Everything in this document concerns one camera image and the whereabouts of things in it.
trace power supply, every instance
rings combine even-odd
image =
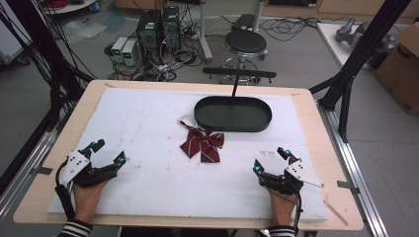
[[[124,49],[124,46],[126,45],[127,40],[127,37],[119,37],[118,40],[115,42],[114,46],[112,46],[112,60],[114,62],[124,62],[122,51]]]
[[[124,62],[126,66],[135,66],[139,57],[138,47],[136,40],[129,39],[126,41],[126,46],[123,49]]]

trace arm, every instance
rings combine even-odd
[[[290,226],[296,196],[279,195],[269,191],[271,208],[274,215],[275,226],[268,228],[271,236],[295,236],[295,230]]]
[[[101,197],[102,189],[107,182],[95,187],[82,189],[74,185],[74,198],[76,200],[76,213],[74,219],[67,220],[58,237],[88,237],[92,231],[92,220]]]

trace cloth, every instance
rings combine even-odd
[[[295,237],[295,230],[286,225],[277,225],[268,228],[271,237]]]
[[[195,154],[201,151],[201,162],[219,162],[217,148],[222,148],[222,145],[224,144],[224,134],[211,134],[212,130],[210,129],[192,127],[186,125],[182,120],[180,120],[180,123],[189,130],[187,140],[180,146],[188,157],[192,158]]]
[[[77,219],[69,219],[58,237],[88,237],[93,226]]]

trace black metal pole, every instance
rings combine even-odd
[[[363,68],[364,64],[373,55],[378,44],[400,17],[401,13],[409,5],[410,1],[411,0],[384,1],[341,70],[331,79],[309,89],[310,92],[314,94],[329,87],[326,95],[318,101],[318,105],[330,111],[335,109],[336,103],[343,97],[341,115],[339,117],[339,133],[345,142],[348,142],[346,130],[354,79]]]

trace desk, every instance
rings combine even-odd
[[[196,92],[231,92],[231,86],[155,83],[96,80],[90,83],[78,106],[74,110],[64,130],[56,140],[44,167],[54,171],[62,162],[62,157],[76,147],[96,106],[107,88],[138,88],[148,90],[196,91]],[[337,187],[336,181],[345,181],[338,159],[323,125],[317,107],[308,90],[268,87],[239,87],[238,93],[271,94],[290,96],[303,131],[307,150],[317,176],[325,184],[322,196],[329,219],[327,221],[301,221],[302,230],[360,230],[363,221],[349,190]],[[64,223],[63,214],[51,214],[46,210],[51,202],[55,187],[54,175],[38,175],[23,201],[18,207],[14,219],[19,223]],[[207,228],[266,228],[272,224],[269,219],[237,218],[191,218],[98,215],[92,224],[99,225],[136,225],[136,226],[171,226],[171,227],[207,227]]]

